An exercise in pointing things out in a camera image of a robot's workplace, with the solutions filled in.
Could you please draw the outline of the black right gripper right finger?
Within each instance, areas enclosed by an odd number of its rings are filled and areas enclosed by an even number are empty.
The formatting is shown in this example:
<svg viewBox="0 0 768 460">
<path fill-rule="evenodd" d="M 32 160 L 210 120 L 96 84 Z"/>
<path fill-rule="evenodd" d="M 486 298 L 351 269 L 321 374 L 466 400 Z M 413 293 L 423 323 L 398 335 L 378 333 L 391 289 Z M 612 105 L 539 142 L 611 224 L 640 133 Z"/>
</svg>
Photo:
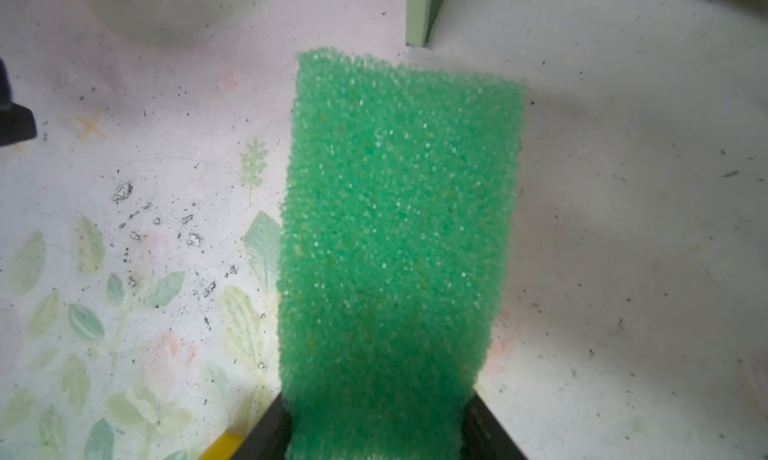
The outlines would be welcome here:
<svg viewBox="0 0 768 460">
<path fill-rule="evenodd" d="M 477 393 L 464 410 L 461 459 L 527 459 Z"/>
</svg>

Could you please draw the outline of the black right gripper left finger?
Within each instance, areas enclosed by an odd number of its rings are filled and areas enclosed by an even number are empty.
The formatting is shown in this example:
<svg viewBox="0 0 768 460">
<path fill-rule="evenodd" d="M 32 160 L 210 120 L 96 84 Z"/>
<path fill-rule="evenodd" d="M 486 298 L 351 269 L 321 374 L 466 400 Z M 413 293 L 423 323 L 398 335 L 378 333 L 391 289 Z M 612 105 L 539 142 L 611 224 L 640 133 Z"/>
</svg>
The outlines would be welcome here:
<svg viewBox="0 0 768 460">
<path fill-rule="evenodd" d="M 292 417 L 278 394 L 231 459 L 284 460 L 291 437 Z"/>
</svg>

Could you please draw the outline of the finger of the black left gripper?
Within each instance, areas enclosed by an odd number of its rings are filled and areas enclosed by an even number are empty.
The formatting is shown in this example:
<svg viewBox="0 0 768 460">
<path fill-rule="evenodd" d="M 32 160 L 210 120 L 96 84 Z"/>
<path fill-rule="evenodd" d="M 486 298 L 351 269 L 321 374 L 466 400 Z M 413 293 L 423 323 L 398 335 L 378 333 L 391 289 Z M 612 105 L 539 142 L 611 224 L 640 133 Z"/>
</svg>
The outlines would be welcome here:
<svg viewBox="0 0 768 460">
<path fill-rule="evenodd" d="M 9 76 L 0 62 L 0 144 L 12 146 L 37 137 L 37 125 L 32 111 L 13 101 Z"/>
</svg>

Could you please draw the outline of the yellow sponge alone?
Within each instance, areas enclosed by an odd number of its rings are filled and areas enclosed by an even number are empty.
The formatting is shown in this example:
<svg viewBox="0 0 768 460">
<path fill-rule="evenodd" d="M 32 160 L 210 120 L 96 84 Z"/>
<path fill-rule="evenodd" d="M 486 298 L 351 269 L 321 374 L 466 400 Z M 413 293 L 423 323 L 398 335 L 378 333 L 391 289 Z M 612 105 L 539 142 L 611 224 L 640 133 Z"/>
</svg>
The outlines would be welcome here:
<svg viewBox="0 0 768 460">
<path fill-rule="evenodd" d="M 242 435 L 224 432 L 199 456 L 199 460 L 231 460 L 244 440 Z"/>
</svg>

